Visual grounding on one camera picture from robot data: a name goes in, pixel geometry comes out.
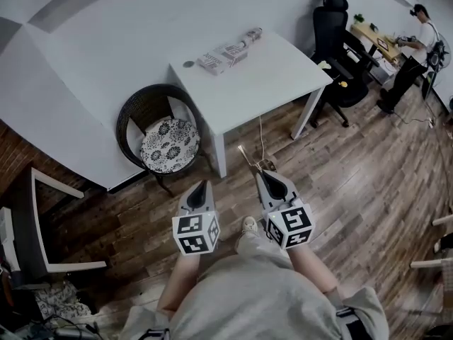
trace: brown chair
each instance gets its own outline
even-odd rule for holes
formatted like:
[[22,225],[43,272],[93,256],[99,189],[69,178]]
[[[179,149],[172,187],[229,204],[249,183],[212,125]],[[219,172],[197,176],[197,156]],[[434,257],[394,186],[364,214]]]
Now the brown chair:
[[[178,99],[188,107],[196,127],[191,122],[174,118],[168,97]],[[159,121],[166,116],[171,116],[171,119]],[[129,120],[145,135],[140,150],[142,157],[136,156],[127,142]],[[171,84],[155,84],[140,89],[126,101],[117,120],[116,138],[122,153],[153,174],[159,185],[174,196],[164,185],[165,176],[188,169],[199,155],[206,158],[212,169],[209,158],[201,148],[202,127],[201,115],[184,90]]]

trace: gray t-shirt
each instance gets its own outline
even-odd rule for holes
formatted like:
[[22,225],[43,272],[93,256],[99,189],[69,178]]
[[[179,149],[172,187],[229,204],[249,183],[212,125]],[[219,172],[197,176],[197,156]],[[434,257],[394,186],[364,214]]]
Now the gray t-shirt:
[[[373,339],[387,340],[372,288],[343,301]],[[189,292],[169,324],[171,339],[342,339],[336,309],[304,276],[264,256],[218,261]]]

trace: office chair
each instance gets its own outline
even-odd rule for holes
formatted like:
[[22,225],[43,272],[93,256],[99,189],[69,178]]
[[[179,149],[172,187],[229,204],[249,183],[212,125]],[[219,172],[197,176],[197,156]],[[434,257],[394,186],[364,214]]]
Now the office chair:
[[[340,107],[352,107],[368,94],[362,76],[368,63],[379,66],[360,40],[346,30],[348,7],[346,0],[323,0],[323,6],[315,8],[313,12],[316,48],[311,59],[317,64],[324,60],[329,63],[332,69],[326,69],[325,72],[333,79],[333,83],[324,89],[317,111],[310,121],[314,128],[318,127],[317,119],[326,103],[344,120],[343,127],[349,127],[348,118]],[[356,63],[349,58],[349,52],[359,57],[360,61]],[[342,81],[347,83],[346,87],[340,85]]]

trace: green plant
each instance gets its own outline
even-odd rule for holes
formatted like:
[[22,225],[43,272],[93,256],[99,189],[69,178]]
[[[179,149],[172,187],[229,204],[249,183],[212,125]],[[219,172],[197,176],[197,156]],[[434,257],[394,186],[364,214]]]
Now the green plant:
[[359,23],[363,23],[365,21],[365,18],[363,17],[362,14],[355,14],[354,20],[358,21]]

